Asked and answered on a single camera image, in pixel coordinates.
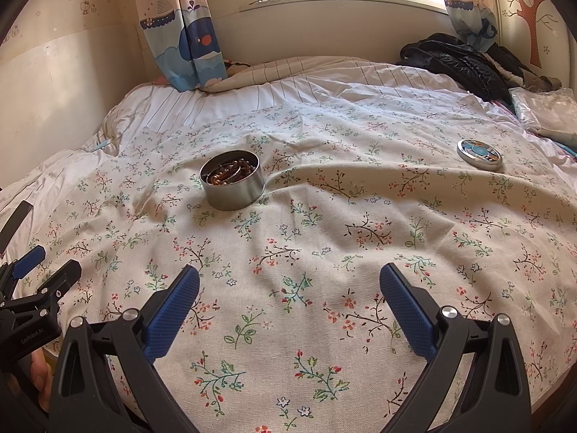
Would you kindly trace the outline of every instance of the metal screw head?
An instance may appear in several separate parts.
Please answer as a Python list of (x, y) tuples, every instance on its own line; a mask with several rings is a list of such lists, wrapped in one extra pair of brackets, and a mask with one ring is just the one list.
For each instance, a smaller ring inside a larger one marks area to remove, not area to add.
[(511, 323), (511, 320), (509, 319), (509, 316), (507, 316), (506, 314), (500, 314), (497, 316), (497, 322), (502, 325), (509, 325)]
[(138, 309), (126, 309), (122, 313), (122, 318), (124, 320), (135, 320), (138, 317)]
[(74, 319), (70, 321), (70, 326), (77, 328), (80, 327), (83, 323), (83, 319), (80, 316), (76, 316)]
[(454, 319), (457, 317), (458, 311), (453, 306), (445, 306), (441, 309), (441, 314), (447, 319)]

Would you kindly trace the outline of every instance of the blue gripper pad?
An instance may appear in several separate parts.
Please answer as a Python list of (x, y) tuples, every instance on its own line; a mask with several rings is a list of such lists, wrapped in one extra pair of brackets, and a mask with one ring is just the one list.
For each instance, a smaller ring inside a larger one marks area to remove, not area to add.
[(12, 278), (20, 280), (28, 275), (31, 270), (46, 258), (46, 251), (42, 246), (36, 246), (28, 252), (24, 257), (19, 258), (18, 262), (14, 264), (12, 270)]
[(381, 269), (380, 285), (413, 351), (427, 361), (437, 354), (435, 328), (391, 264)]
[(194, 267), (186, 266), (179, 276), (182, 279), (167, 290), (170, 294), (144, 329), (143, 352), (150, 364), (167, 354), (200, 290), (200, 277)]

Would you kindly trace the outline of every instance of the window sill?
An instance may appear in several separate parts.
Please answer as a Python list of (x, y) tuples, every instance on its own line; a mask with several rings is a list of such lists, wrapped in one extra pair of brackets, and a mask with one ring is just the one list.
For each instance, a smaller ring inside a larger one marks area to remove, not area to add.
[[(263, 1), (255, 1), (249, 5), (244, 5), (239, 8), (239, 12), (249, 11), (251, 9), (257, 8), (265, 8), (267, 6), (275, 6), (279, 4), (285, 3), (300, 3), (303, 1), (323, 1), (323, 0), (263, 0)], [(435, 3), (428, 2), (423, 3), (422, 1), (417, 0), (357, 0), (357, 1), (379, 1), (381, 3), (392, 3), (392, 4), (400, 4), (405, 6), (413, 6), (414, 8), (426, 9), (428, 11), (434, 11), (441, 14), (447, 14), (446, 9), (444, 6), (435, 5)]]

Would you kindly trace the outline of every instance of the black jacket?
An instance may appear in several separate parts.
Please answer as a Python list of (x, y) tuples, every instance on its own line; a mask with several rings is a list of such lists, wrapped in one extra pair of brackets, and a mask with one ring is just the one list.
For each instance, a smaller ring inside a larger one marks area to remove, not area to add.
[(405, 45), (397, 65), (423, 68), (445, 74), (484, 101), (511, 103), (505, 82), (482, 53), (456, 37), (436, 33), (415, 44)]

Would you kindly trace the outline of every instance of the floral bedsheet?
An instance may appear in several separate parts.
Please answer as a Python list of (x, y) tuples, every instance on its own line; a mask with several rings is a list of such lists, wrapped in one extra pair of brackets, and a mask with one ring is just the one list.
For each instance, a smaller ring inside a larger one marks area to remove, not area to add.
[[(36, 235), (47, 258), (23, 293), (74, 258), (83, 277), (62, 300), (63, 327), (111, 320), (191, 264), (201, 292), (155, 366), (200, 431), (380, 431), (425, 365), (380, 294), (380, 268), (395, 262), (469, 318), (509, 314), (536, 402), (577, 357), (575, 193), (473, 95), (369, 88), (145, 128)], [(465, 138), (497, 148), (503, 169), (462, 161)], [(236, 148), (260, 157), (265, 193), (217, 211), (198, 171)]]

